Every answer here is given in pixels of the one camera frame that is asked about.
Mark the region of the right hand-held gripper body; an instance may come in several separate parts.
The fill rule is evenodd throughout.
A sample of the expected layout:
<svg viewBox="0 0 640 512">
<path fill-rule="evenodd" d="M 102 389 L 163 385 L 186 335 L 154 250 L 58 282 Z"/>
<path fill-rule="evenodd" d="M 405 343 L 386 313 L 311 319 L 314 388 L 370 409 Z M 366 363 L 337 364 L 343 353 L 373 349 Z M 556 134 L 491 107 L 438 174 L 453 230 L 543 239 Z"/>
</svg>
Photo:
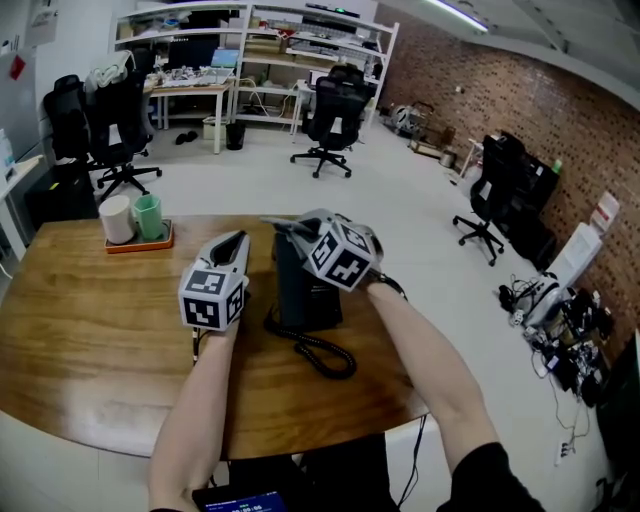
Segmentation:
<svg viewBox="0 0 640 512">
<path fill-rule="evenodd" d="M 376 233 L 326 209 L 296 219 L 294 246 L 303 268 L 316 278 L 351 292 L 371 271 L 379 271 L 384 250 Z"/>
</svg>

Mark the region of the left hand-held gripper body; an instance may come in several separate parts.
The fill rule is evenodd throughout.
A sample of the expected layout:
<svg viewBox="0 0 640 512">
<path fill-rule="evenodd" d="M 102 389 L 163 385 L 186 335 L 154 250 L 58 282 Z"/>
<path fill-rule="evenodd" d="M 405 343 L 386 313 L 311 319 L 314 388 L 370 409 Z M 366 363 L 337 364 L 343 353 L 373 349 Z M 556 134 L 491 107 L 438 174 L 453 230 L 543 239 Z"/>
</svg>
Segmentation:
<svg viewBox="0 0 640 512">
<path fill-rule="evenodd" d="M 235 265 L 214 267 L 202 258 L 183 273 L 178 289 L 185 326 L 224 332 L 244 310 L 248 257 Z"/>
</svg>

